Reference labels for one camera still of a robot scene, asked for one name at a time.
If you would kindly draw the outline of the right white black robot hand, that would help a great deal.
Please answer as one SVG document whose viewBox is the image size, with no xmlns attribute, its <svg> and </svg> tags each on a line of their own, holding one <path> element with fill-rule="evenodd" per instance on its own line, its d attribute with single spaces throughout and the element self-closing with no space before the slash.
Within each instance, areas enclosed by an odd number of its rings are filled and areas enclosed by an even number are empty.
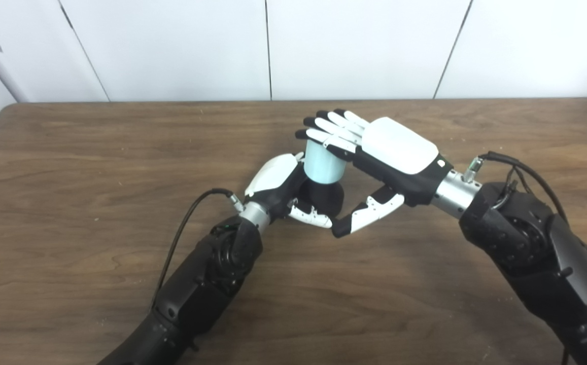
<svg viewBox="0 0 587 365">
<path fill-rule="evenodd" d="M 368 122 L 351 111 L 319 111 L 303 120 L 296 139 L 306 143 L 303 191 L 316 210 L 332 220 L 336 238 L 386 217 L 402 205 L 430 205 L 453 166 L 438 147 L 388 117 Z M 340 180 L 348 164 L 382 183 L 352 212 L 339 217 Z"/>
</svg>

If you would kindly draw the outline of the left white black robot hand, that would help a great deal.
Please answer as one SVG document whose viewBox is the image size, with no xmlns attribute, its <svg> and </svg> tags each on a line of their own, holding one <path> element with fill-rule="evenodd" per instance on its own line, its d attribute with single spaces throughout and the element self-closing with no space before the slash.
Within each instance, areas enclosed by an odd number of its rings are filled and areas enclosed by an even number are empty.
<svg viewBox="0 0 587 365">
<path fill-rule="evenodd" d="M 327 215 L 319 213 L 302 198 L 302 186 L 308 181 L 303 163 L 303 152 L 282 154 L 268 160 L 246 188 L 239 216 L 260 232 L 275 220 L 287 217 L 309 226 L 332 227 Z"/>
</svg>

